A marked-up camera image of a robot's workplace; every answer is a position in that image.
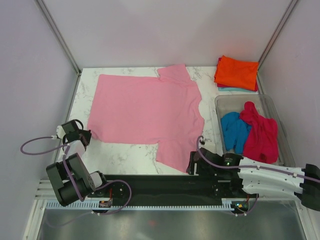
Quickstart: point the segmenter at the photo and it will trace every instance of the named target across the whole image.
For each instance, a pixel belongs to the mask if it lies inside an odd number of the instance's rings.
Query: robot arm
[[[68,142],[68,151],[64,152],[65,161],[70,170],[80,195],[85,198],[96,191],[96,188],[106,183],[104,175],[95,171],[89,173],[81,160],[90,143],[91,132],[79,129],[75,120],[71,120],[57,128],[58,138]],[[53,187],[55,196],[62,206],[67,206],[79,197],[68,176],[62,157],[46,168],[47,175]]]
[[[203,204],[210,205],[222,198],[243,198],[247,195],[253,198],[259,194],[260,197],[301,201],[305,207],[320,211],[320,170],[314,165],[307,164],[303,169],[277,166],[233,153],[220,156],[200,148],[197,152],[190,153],[187,172],[194,176],[148,175],[137,178],[129,175],[104,175],[99,171],[89,173],[81,160],[91,140],[90,130],[79,129],[76,121],[72,120],[57,128],[57,136],[63,139],[63,143],[68,142],[65,162],[82,198],[91,194],[94,197],[105,197],[108,189],[101,189],[100,186],[120,179],[128,182],[132,188],[129,206],[163,206],[164,201],[170,206],[186,201],[186,196],[190,200],[186,203],[190,206],[201,205],[203,199],[206,202]],[[62,206],[79,200],[61,160],[49,165],[46,172]],[[112,194],[117,198],[116,186],[113,186]],[[154,200],[160,196],[165,196],[165,200],[155,203]],[[123,197],[125,195],[121,192],[119,199]]]
[[[199,151],[202,156],[197,152],[194,161],[198,163],[200,174],[204,174],[204,170],[211,170],[211,174],[230,181],[231,188],[241,188],[247,194],[259,194],[260,197],[301,201],[305,207],[320,211],[320,170],[315,165],[285,167],[254,161],[234,153],[219,156],[205,148]],[[205,160],[224,168],[214,167]]]

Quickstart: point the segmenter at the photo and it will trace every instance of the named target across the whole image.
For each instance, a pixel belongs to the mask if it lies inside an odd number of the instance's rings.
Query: lavender wall
[[[44,0],[81,68],[258,61],[290,0]]]
[[[0,239],[19,240],[52,156],[20,145],[50,136],[67,113],[76,74],[33,0],[0,3]],[[45,141],[28,150],[52,147]]]
[[[320,167],[319,10],[319,0],[299,2],[259,71],[301,167]],[[315,216],[320,223],[320,213]]]

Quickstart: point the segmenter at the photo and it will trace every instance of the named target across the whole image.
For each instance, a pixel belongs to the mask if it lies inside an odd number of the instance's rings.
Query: white marble tabletop
[[[100,74],[138,77],[157,77],[159,67],[84,68],[76,91],[69,119],[88,124],[90,110]],[[218,95],[244,94],[235,91],[218,91],[213,82],[216,67],[187,67],[190,77],[199,87],[202,101],[199,112],[204,118],[203,136],[206,148],[222,154],[222,143],[215,108]],[[89,173],[99,170],[104,174],[181,175],[185,174],[160,162],[156,162],[157,144],[104,143],[91,139],[82,161]]]

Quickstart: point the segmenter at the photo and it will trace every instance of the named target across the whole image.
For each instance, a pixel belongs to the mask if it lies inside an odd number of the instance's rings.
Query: blue cloth
[[[234,149],[236,154],[244,152],[251,126],[239,119],[238,112],[229,112],[221,118],[223,139],[227,151]]]
[[[255,91],[247,90],[244,88],[239,87],[218,87],[219,91],[237,91],[237,92],[244,92],[244,93],[254,93]]]

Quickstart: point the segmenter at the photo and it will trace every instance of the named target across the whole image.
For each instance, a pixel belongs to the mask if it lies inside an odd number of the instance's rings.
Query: pink t-shirt
[[[105,143],[158,143],[156,160],[185,173],[204,129],[201,94],[184,64],[158,74],[100,75],[87,127]]]

